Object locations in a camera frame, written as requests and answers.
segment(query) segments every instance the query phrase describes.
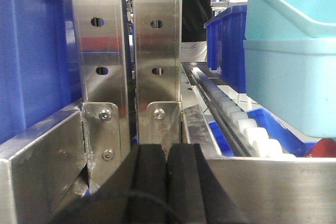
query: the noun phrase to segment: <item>red object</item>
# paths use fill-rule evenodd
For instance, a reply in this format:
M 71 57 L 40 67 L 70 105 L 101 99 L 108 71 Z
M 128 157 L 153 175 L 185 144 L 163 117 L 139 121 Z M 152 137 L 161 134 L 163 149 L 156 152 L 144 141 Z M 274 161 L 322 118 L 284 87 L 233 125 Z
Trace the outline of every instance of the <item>red object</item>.
M 322 138 L 307 153 L 305 157 L 336 157 L 336 142 L 329 138 Z

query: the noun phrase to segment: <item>stainless steel frame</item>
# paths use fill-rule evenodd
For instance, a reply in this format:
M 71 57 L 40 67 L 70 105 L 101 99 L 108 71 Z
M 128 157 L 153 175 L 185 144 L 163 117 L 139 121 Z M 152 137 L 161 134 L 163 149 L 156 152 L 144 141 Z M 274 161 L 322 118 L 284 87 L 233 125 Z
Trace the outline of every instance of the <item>stainless steel frame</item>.
M 0 145 L 0 223 L 45 223 L 85 165 L 78 103 Z
M 133 85 L 125 0 L 72 0 L 72 6 L 83 101 L 112 102 L 118 107 L 124 159 L 130 150 L 134 101 L 129 97 Z
M 136 100 L 140 143 L 161 143 L 148 131 L 152 102 L 180 101 L 181 0 L 133 0 Z M 172 116 L 172 111 L 165 111 Z M 180 120 L 180 115 L 173 121 Z

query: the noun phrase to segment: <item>light blue plastic bin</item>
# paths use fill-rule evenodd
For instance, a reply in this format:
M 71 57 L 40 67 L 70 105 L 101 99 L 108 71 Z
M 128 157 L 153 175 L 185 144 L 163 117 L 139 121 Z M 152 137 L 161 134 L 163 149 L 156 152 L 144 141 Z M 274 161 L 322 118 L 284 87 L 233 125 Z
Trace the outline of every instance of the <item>light blue plastic bin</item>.
M 336 136 L 336 38 L 245 40 L 248 96 L 308 136 Z
M 248 0 L 245 36 L 259 39 L 336 37 L 335 0 Z

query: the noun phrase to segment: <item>blue plastic crate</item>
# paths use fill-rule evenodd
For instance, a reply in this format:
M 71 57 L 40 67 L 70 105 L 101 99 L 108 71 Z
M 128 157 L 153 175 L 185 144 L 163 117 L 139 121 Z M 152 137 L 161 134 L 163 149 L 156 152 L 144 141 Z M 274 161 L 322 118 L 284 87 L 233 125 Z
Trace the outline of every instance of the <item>blue plastic crate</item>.
M 238 93 L 246 92 L 243 40 L 247 5 L 226 9 L 205 23 L 208 66 Z
M 0 143 L 81 97 L 71 0 L 0 0 Z
M 216 123 L 216 121 L 209 122 L 209 126 L 214 134 L 214 137 L 216 138 L 217 144 L 222 154 L 228 157 L 235 156 L 232 152 L 231 147 L 227 143 L 225 136 L 223 135 L 220 128 L 218 127 L 218 124 Z
M 304 143 L 299 140 L 265 108 L 250 110 L 247 114 L 264 127 L 289 153 L 302 157 L 314 145 L 313 142 Z

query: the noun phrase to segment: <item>metal plate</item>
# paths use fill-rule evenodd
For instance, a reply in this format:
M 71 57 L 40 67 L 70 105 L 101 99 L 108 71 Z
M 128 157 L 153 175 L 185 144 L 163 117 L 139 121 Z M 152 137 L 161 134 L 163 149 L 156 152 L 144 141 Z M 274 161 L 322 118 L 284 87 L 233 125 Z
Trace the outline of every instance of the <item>metal plate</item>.
M 162 144 L 167 153 L 181 137 L 181 103 L 152 102 L 147 108 L 147 130 L 144 144 Z
M 84 102 L 82 110 L 90 190 L 95 192 L 121 163 L 118 107 Z
M 181 0 L 133 0 L 140 143 L 151 102 L 180 100 Z
M 335 223 L 336 160 L 208 160 L 223 188 L 252 223 Z
M 119 108 L 121 154 L 130 150 L 133 98 L 124 0 L 72 0 L 84 102 L 112 102 Z
M 45 223 L 84 168 L 80 112 L 74 109 L 0 145 L 0 223 Z

